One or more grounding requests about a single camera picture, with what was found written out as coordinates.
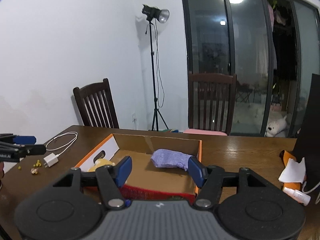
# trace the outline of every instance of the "white wall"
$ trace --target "white wall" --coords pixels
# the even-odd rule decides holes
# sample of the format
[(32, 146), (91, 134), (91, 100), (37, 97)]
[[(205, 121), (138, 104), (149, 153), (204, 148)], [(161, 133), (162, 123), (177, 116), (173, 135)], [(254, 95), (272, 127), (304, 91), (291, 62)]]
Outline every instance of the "white wall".
[[(135, 0), (137, 35), (139, 37), (148, 128), (150, 129), (154, 109), (152, 70), (149, 32), (147, 35), (144, 34), (148, 22), (145, 20), (146, 16), (141, 13), (142, 4), (156, 6), (160, 9), (166, 8), (170, 11), (170, 17), (165, 24), (157, 23), (160, 73), (165, 93), (164, 106), (160, 112), (169, 128), (185, 130), (188, 128), (188, 81), (182, 0)], [(163, 98), (161, 92), (160, 89), (160, 102)], [(159, 128), (165, 129), (162, 121), (159, 121)]]
[(108, 77), (121, 128), (147, 128), (133, 0), (0, 1), (0, 133), (78, 124), (72, 89)]

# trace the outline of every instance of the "light stand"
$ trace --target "light stand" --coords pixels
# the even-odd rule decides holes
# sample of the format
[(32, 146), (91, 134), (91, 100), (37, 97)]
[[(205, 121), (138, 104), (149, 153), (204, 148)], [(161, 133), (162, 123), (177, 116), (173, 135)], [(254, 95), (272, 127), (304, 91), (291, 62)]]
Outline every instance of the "light stand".
[(150, 48), (151, 48), (151, 64), (152, 64), (152, 81), (153, 81), (153, 97), (154, 97), (154, 103), (155, 103), (155, 109), (153, 112), (153, 121), (152, 121), (152, 131), (155, 129), (155, 122), (156, 122), (156, 130), (159, 131), (159, 124), (158, 124), (158, 113), (162, 119), (162, 121), (164, 122), (164, 125), (166, 126), (167, 129), (168, 126), (165, 123), (159, 108), (157, 107), (157, 101), (158, 98), (156, 96), (156, 80), (155, 80), (155, 64), (154, 64), (154, 60), (153, 60), (153, 56), (154, 56), (154, 51), (152, 48), (152, 33), (151, 33), (151, 25), (153, 23), (151, 23), (153, 18), (156, 18), (160, 23), (165, 23), (167, 21), (167, 19), (169, 18), (169, 11), (164, 9), (164, 10), (159, 10), (158, 8), (155, 7), (149, 7), (147, 5), (144, 5), (143, 9), (142, 9), (142, 13), (147, 15), (147, 21), (149, 22), (149, 33), (150, 33)]
[(161, 113), (160, 113), (160, 110), (159, 108), (157, 107), (157, 101), (158, 101), (158, 98), (156, 96), (156, 80), (155, 80), (155, 64), (153, 62), (153, 56), (155, 54), (155, 52), (153, 51), (153, 48), (152, 48), (152, 34), (151, 34), (151, 20), (149, 21), (149, 32), (150, 32), (150, 47), (151, 47), (151, 64), (152, 64), (152, 80), (153, 80), (153, 97), (154, 97), (154, 102), (155, 102), (155, 109), (154, 109), (154, 112), (153, 112), (153, 121), (152, 121), (152, 131), (155, 129), (155, 121), (156, 121), (156, 128), (157, 128), (157, 131), (159, 131), (159, 125), (158, 125), (158, 113), (162, 119), (162, 121), (164, 122), (164, 125), (168, 128), (167, 124), (165, 123)]

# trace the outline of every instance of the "white bottle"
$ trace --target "white bottle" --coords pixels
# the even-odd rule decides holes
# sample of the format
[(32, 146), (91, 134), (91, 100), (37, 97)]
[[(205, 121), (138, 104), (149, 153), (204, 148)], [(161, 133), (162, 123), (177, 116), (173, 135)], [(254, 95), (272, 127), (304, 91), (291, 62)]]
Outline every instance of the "white bottle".
[(303, 205), (308, 205), (310, 202), (311, 197), (299, 190), (294, 190), (292, 188), (283, 188), (283, 192), (287, 193), (290, 197), (292, 197), (294, 200), (298, 201), (299, 203), (302, 203)]

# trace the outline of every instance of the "wooden table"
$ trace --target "wooden table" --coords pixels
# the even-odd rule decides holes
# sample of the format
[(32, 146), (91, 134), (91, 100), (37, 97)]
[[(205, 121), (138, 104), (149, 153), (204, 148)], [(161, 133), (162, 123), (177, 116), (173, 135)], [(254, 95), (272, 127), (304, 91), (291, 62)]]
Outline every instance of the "wooden table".
[[(14, 226), (13, 215), (16, 206), (33, 192), (59, 177), (70, 167), (76, 165), (90, 150), (110, 133), (153, 135), (187, 139), (201, 139), (203, 147), (202, 162), (204, 165), (215, 164), (226, 171), (237, 172), (240, 167), (249, 167), (272, 182), (281, 186), (278, 177), (283, 170), (279, 153), (283, 149), (292, 150), (295, 139), (211, 136), (196, 134), (177, 134), (151, 131), (107, 129), (84, 126), (71, 126), (67, 131), (78, 132), (78, 140), (59, 157), (59, 162), (51, 168), (41, 167), (37, 175), (31, 175), (30, 170), (37, 159), (43, 162), (43, 157), (28, 156), (13, 167), (2, 179), (3, 188), (0, 191), (0, 224), (13, 240), (21, 239)], [(50, 148), (67, 143), (70, 138), (64, 136), (50, 144)], [(235, 193), (235, 189), (227, 188), (222, 192), (221, 200)], [(320, 225), (320, 205), (314, 205), (315, 198), (305, 208), (307, 220), (299, 240), (305, 240), (312, 235)]]

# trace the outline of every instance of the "purple cloth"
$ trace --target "purple cloth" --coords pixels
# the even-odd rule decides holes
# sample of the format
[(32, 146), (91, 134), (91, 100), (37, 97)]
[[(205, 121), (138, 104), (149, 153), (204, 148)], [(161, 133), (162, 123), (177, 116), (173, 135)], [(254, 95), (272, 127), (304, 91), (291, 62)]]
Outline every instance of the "purple cloth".
[(151, 160), (157, 168), (182, 168), (188, 170), (188, 160), (191, 155), (166, 149), (156, 150)]

